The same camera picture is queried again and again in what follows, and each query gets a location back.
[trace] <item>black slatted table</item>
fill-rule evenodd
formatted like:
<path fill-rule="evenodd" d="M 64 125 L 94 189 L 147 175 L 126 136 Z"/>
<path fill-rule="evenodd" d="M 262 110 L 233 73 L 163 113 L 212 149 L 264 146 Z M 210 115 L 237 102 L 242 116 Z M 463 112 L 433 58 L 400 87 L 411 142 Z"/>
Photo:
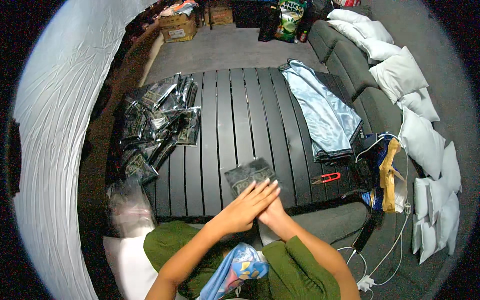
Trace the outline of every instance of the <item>black slatted table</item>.
<path fill-rule="evenodd" d="M 254 157 L 265 158 L 281 178 L 280 197 L 290 211 L 336 201 L 356 188 L 347 166 L 313 162 L 307 123 L 277 68 L 220 70 L 192 77 L 199 85 L 194 104 L 202 107 L 201 134 L 197 147 L 177 146 L 159 169 L 158 179 L 145 186 L 157 218 L 218 214 L 233 201 L 223 173 Z M 326 73 L 317 77 L 340 99 L 349 99 L 339 78 Z M 135 95 L 141 97 L 147 88 Z M 354 149 L 359 142 L 356 137 Z M 339 180 L 311 185 L 312 177 L 335 172 L 341 173 Z"/>

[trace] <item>floor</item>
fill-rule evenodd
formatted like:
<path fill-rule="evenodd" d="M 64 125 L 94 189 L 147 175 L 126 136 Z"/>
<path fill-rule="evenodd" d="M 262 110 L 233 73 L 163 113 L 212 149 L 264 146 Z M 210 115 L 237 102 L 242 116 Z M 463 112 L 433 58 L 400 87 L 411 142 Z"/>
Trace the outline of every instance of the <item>floor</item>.
<path fill-rule="evenodd" d="M 288 58 L 300 59 L 316 71 L 327 72 L 310 44 L 289 44 L 277 40 L 258 41 L 258 28 L 236 28 L 235 24 L 198 29 L 193 40 L 164 44 L 157 55 L 146 84 L 177 72 L 183 74 L 234 68 L 278 67 Z"/>

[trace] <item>hand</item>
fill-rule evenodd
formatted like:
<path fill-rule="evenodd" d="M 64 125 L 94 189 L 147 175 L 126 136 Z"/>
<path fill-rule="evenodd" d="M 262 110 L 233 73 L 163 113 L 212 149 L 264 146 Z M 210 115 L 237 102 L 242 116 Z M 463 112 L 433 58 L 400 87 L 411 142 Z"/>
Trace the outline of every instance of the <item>hand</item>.
<path fill-rule="evenodd" d="M 270 180 L 267 179 L 255 187 L 256 182 L 252 182 L 207 225 L 214 230 L 220 230 L 222 235 L 251 229 L 255 217 L 280 194 L 278 182 L 275 180 L 272 184 L 269 183 Z"/>
<path fill-rule="evenodd" d="M 280 198 L 277 197 L 267 208 L 258 215 L 258 219 L 267 226 L 272 222 L 281 220 L 286 215 Z"/>

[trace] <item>white charging cable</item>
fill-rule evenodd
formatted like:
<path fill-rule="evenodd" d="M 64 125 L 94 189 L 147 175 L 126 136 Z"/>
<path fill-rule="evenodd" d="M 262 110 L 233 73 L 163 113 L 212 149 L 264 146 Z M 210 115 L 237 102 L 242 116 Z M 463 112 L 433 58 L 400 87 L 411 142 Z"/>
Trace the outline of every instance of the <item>white charging cable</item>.
<path fill-rule="evenodd" d="M 382 133 L 380 134 L 378 137 L 380 137 L 380 139 L 378 139 L 375 143 L 373 143 L 370 147 L 368 147 L 366 150 L 360 152 L 356 157 L 355 157 L 355 163 L 357 163 L 358 161 L 358 158 L 360 155 L 362 155 L 363 153 L 369 151 L 374 145 L 376 145 L 377 143 L 379 143 L 381 140 L 383 140 L 385 138 L 386 135 L 389 135 L 389 136 L 392 136 L 394 138 L 396 138 L 398 140 L 398 142 L 400 143 L 400 145 L 402 146 L 403 150 L 405 151 L 405 155 L 407 156 L 407 173 L 405 175 L 405 181 L 407 181 L 407 178 L 408 178 L 408 153 L 407 153 L 407 149 L 405 148 L 405 146 L 402 144 L 402 141 L 400 140 L 399 137 L 397 137 L 396 135 L 394 134 L 391 134 L 391 133 Z M 353 253 L 351 254 L 351 256 L 349 257 L 348 261 L 347 261 L 347 264 L 350 262 L 351 258 L 353 257 L 353 255 L 355 254 L 358 254 L 360 255 L 360 257 L 362 258 L 364 264 L 365 264 L 365 270 L 363 272 L 363 277 L 362 279 L 360 279 L 358 282 L 357 282 L 357 286 L 359 289 L 362 289 L 363 291 L 367 291 L 367 290 L 370 290 L 372 292 L 372 297 L 370 298 L 370 300 L 373 299 L 373 291 L 370 289 L 372 286 L 381 286 L 381 285 L 384 285 L 385 283 L 387 283 L 388 281 L 390 281 L 390 279 L 393 278 L 393 276 L 395 276 L 396 272 L 398 271 L 398 269 L 400 268 L 400 265 L 402 264 L 402 257 L 403 257 L 403 247 L 402 247 L 402 235 L 403 235 L 403 230 L 405 229 L 405 225 L 407 224 L 407 221 L 408 221 L 408 216 L 410 216 L 410 213 L 411 213 L 411 205 L 410 203 L 408 202 L 408 191 L 407 191 L 407 195 L 406 195 L 406 199 L 405 199 L 405 204 L 404 204 L 404 209 L 405 209 L 405 213 L 406 213 L 406 217 L 405 217 L 405 221 L 403 223 L 403 226 L 402 226 L 402 229 L 397 237 L 397 239 L 395 240 L 395 243 L 393 244 L 392 248 L 390 248 L 390 250 L 388 251 L 388 253 L 383 257 L 383 259 L 379 262 L 379 264 L 373 269 L 373 271 L 370 273 L 370 275 L 366 276 L 366 273 L 367 273 L 367 262 L 365 260 L 365 258 L 361 255 L 361 253 L 357 253 L 357 251 L 352 248 L 352 247 L 343 247 L 343 248 L 340 248 L 340 249 L 337 249 L 337 251 L 339 250 L 342 250 L 342 249 L 353 249 Z M 390 278 L 388 278 L 385 282 L 381 283 L 381 284 L 376 284 L 375 281 L 373 279 L 370 278 L 370 276 L 372 276 L 372 274 L 378 269 L 378 267 L 384 262 L 384 260 L 387 258 L 387 256 L 393 251 L 393 249 L 395 248 L 396 244 L 398 243 L 398 240 L 400 239 L 400 261 L 398 262 L 398 266 L 396 267 L 396 270 L 393 272 L 393 274 L 390 276 Z"/>

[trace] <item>white pillow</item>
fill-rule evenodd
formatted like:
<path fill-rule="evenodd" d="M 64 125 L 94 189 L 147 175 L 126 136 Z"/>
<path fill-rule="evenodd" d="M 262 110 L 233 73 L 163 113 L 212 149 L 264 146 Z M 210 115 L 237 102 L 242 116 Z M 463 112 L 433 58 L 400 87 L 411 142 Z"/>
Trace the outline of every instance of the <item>white pillow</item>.
<path fill-rule="evenodd" d="M 428 86 L 407 47 L 369 71 L 393 104 L 401 97 Z"/>
<path fill-rule="evenodd" d="M 430 122 L 440 121 L 426 87 L 401 97 L 398 100 L 397 105 L 400 109 L 402 109 L 403 106 L 406 106 L 408 109 Z"/>
<path fill-rule="evenodd" d="M 420 220 L 428 216 L 428 203 L 430 201 L 430 178 L 415 178 L 415 215 Z"/>
<path fill-rule="evenodd" d="M 428 216 L 418 219 L 417 215 L 413 215 L 413 237 L 412 237 L 412 251 L 417 253 L 421 246 L 421 225 L 428 222 Z"/>
<path fill-rule="evenodd" d="M 376 40 L 374 38 L 366 38 L 361 41 L 361 45 L 369 59 L 369 63 L 372 60 L 383 61 L 393 55 L 400 53 L 401 48 L 383 41 Z"/>
<path fill-rule="evenodd" d="M 437 245 L 443 249 L 447 245 L 447 240 L 452 233 L 458 219 L 458 198 L 453 192 L 450 194 L 447 202 L 438 212 L 437 219 Z"/>
<path fill-rule="evenodd" d="M 438 213 L 447 203 L 450 192 L 442 180 L 430 182 L 430 202 L 428 204 L 428 217 L 430 222 L 436 223 Z"/>
<path fill-rule="evenodd" d="M 438 180 L 444 158 L 445 139 L 425 118 L 403 107 L 403 123 L 398 137 L 408 155 L 434 180 Z"/>
<path fill-rule="evenodd" d="M 437 251 L 437 229 L 430 223 L 425 222 L 421 224 L 421 251 L 419 264 L 422 264 Z"/>
<path fill-rule="evenodd" d="M 330 26 L 332 26 L 336 31 L 341 33 L 344 37 L 348 38 L 352 42 L 357 45 L 357 47 L 361 48 L 361 42 L 363 37 L 361 34 L 353 27 L 352 24 L 345 22 L 345 21 L 327 21 Z"/>
<path fill-rule="evenodd" d="M 456 160 L 456 150 L 453 142 L 450 142 L 444 150 L 442 180 L 444 180 L 450 191 L 454 193 L 462 191 L 460 168 L 458 167 L 458 161 Z"/>
<path fill-rule="evenodd" d="M 353 23 L 353 26 L 364 38 L 373 38 L 385 43 L 393 44 L 392 36 L 380 21 L 355 22 Z"/>
<path fill-rule="evenodd" d="M 340 20 L 349 23 L 353 22 L 371 22 L 371 20 L 364 15 L 361 15 L 356 12 L 348 11 L 348 10 L 339 10 L 335 9 L 332 10 L 328 15 L 327 18 L 330 20 Z"/>
<path fill-rule="evenodd" d="M 158 273 L 144 251 L 145 236 L 103 237 L 103 248 L 115 282 L 126 300 L 143 300 Z M 177 293 L 176 300 L 185 299 Z"/>
<path fill-rule="evenodd" d="M 448 245 L 448 255 L 453 255 L 455 251 L 456 235 L 458 233 L 458 225 L 460 224 L 460 211 L 458 212 L 458 218 L 456 219 L 455 226 L 453 227 L 452 232 L 447 240 Z"/>

